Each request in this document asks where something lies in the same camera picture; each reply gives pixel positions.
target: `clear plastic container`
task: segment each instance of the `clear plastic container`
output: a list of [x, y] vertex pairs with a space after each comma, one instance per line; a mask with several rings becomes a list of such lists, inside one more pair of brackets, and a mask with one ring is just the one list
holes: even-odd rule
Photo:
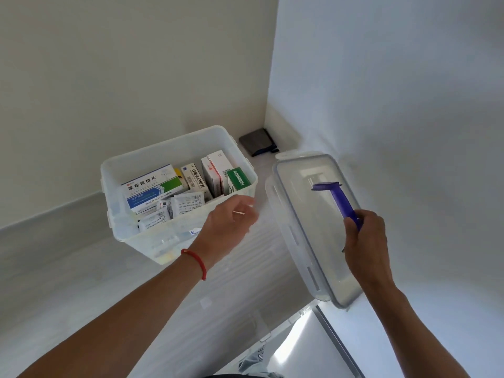
[[[201, 158], [222, 150], [231, 164], [240, 167], [251, 185], [226, 197], [221, 196], [185, 215], [180, 215], [140, 232], [120, 188], [122, 183], [146, 174], [168, 163], [182, 167], [194, 163], [201, 170]], [[107, 216], [114, 237], [159, 264], [170, 263], [197, 236], [208, 214], [232, 195], [255, 195], [258, 177], [235, 140], [222, 126], [212, 126], [181, 137], [150, 145], [107, 159], [101, 165], [101, 185], [107, 200]]]
[[336, 161], [326, 154], [278, 154], [266, 194], [292, 259], [312, 296], [347, 308], [362, 290], [342, 253], [345, 227], [330, 191], [312, 185], [338, 181], [353, 209], [359, 209]]

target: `red bracelet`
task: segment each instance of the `red bracelet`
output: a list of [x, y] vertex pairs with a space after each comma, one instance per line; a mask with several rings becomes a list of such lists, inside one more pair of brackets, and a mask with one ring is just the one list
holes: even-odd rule
[[203, 262], [203, 260], [201, 260], [201, 257], [199, 257], [197, 254], [195, 254], [192, 250], [188, 250], [185, 248], [180, 251], [180, 254], [188, 254], [188, 255], [192, 256], [198, 262], [198, 264], [200, 265], [201, 270], [203, 272], [203, 276], [201, 279], [203, 281], [205, 281], [207, 279], [207, 268], [205, 267], [205, 263]]

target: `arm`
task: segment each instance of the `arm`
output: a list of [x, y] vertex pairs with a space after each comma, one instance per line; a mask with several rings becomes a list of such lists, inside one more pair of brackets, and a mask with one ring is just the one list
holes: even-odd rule
[[[229, 254], [256, 222], [258, 214], [249, 206], [253, 203], [251, 197], [236, 195], [208, 215], [190, 247], [207, 269]], [[201, 276], [198, 262], [181, 255], [19, 377], [126, 377]]]
[[395, 286], [383, 218], [363, 209], [356, 213], [364, 223], [357, 232], [355, 223], [345, 219], [345, 258], [385, 328], [404, 375], [407, 378], [468, 378]]

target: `white wall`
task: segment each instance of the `white wall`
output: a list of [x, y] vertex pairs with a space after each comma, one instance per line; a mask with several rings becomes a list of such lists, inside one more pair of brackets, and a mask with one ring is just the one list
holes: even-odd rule
[[[504, 349], [504, 0], [280, 0], [266, 127], [340, 163], [385, 217], [393, 273], [474, 376]], [[401, 376], [365, 297], [336, 330]]]
[[111, 156], [262, 127], [277, 2], [3, 0], [0, 227], [99, 190]]

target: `white medicine box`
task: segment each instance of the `white medicine box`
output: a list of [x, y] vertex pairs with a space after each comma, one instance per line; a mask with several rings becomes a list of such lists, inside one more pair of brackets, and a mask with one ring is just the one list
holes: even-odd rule
[[[200, 173], [201, 158], [222, 150], [234, 167], [240, 167], [251, 185], [226, 197], [221, 196], [180, 215], [160, 223], [144, 232], [137, 227], [137, 218], [124, 198], [121, 184], [166, 164], [180, 168], [194, 163]], [[212, 126], [181, 137], [150, 145], [142, 149], [107, 159], [101, 165], [101, 185], [107, 200], [107, 216], [114, 237], [159, 264], [170, 263], [187, 248], [197, 236], [208, 214], [215, 206], [232, 195], [255, 195], [258, 177], [235, 140], [222, 126]]]

